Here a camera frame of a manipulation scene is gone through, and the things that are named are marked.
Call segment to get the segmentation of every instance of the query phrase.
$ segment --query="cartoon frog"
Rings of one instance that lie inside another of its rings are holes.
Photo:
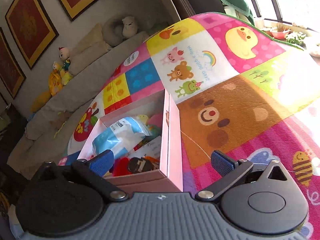
[[[203,83],[202,82],[197,82],[194,79],[191,81],[186,81],[182,84],[182,87],[179,86],[180,89],[175,90],[176,93],[178,93],[178,98],[181,96],[185,96],[185,95],[191,95],[193,94],[195,91],[200,89],[200,85]]]

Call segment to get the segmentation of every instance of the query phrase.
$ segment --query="pink square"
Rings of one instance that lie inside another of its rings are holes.
[[[150,58],[149,51],[147,49],[146,43],[143,43],[135,52],[133,52],[119,67],[120,72],[117,76],[125,73],[129,69],[137,66],[141,62],[145,61],[146,59]]]
[[[218,13],[202,13],[190,17],[200,23],[206,30],[223,23],[234,21],[232,17]]]
[[[252,48],[252,52],[256,55],[251,59],[242,59],[236,56],[228,47],[225,35],[228,30],[244,26],[251,29],[258,38],[258,44]],[[257,65],[260,65],[269,59],[278,56],[285,52],[285,50],[277,44],[277,42],[272,41],[270,38],[266,37],[262,33],[248,26],[247,24],[240,22],[238,20],[233,20],[219,26],[207,29],[207,32],[214,38],[214,40],[219,40],[219,47],[226,56],[229,63],[234,67],[239,73],[245,72]]]

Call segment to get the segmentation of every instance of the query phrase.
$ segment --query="potted plant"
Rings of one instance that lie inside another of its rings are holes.
[[[282,23],[278,23],[277,27],[272,28],[270,32],[277,40],[284,40],[290,29],[287,29]]]
[[[304,47],[304,38],[306,37],[306,34],[303,34],[302,32],[293,32],[290,33],[286,36],[286,42],[292,43],[292,44],[297,44],[299,46]]]
[[[260,30],[262,30],[264,33],[266,33],[266,34],[268,34],[269,36],[272,37],[272,34],[270,32],[272,30],[272,28],[263,28],[263,29],[260,29]]]

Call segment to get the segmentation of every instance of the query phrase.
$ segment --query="wall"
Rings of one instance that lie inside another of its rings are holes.
[[[0,97],[0,114],[5,110],[7,107],[7,104],[4,102],[4,100]]]
[[[96,23],[104,23],[117,13],[125,12],[135,16],[139,21],[141,30],[152,27],[154,23],[164,21],[172,23],[160,0],[98,0],[73,22],[69,20],[58,0],[41,0],[59,36],[30,70],[19,52],[4,18],[12,1],[0,0],[0,26],[27,79],[20,88],[15,100],[12,99],[1,81],[0,92],[7,102],[12,102],[25,117],[30,114],[29,108],[37,95],[48,89],[48,76],[52,71],[52,63],[59,59],[58,47],[72,48]]]

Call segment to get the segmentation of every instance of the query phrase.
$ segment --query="pink box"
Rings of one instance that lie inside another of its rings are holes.
[[[169,113],[169,124],[166,115]],[[89,160],[93,155],[92,141],[108,126],[121,118],[145,114],[163,114],[159,170],[119,177],[104,178],[125,192],[180,192],[182,187],[182,157],[180,115],[174,100],[167,90],[161,90],[138,101],[123,106],[101,117],[91,131],[78,159]]]

